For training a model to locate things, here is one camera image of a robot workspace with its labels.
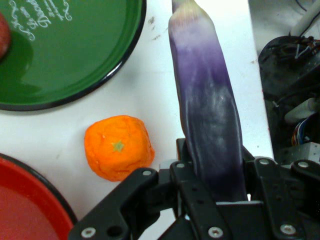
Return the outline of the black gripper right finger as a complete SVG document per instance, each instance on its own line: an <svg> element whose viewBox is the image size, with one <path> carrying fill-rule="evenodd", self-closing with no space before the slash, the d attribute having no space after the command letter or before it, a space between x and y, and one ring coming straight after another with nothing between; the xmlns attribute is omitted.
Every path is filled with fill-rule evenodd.
<svg viewBox="0 0 320 240"><path fill-rule="evenodd" d="M243 149L247 192L262 202L270 240L320 238L320 166L310 160L289 167Z"/></svg>

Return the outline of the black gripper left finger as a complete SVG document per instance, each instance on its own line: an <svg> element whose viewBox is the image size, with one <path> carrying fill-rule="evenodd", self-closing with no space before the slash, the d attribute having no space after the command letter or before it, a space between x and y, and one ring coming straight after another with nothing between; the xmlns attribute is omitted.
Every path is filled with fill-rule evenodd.
<svg viewBox="0 0 320 240"><path fill-rule="evenodd" d="M196 177L186 141L176 141L168 169L139 168L112 190L68 234L70 240L136 240L163 210L175 221L162 240L231 240L227 221Z"/></svg>

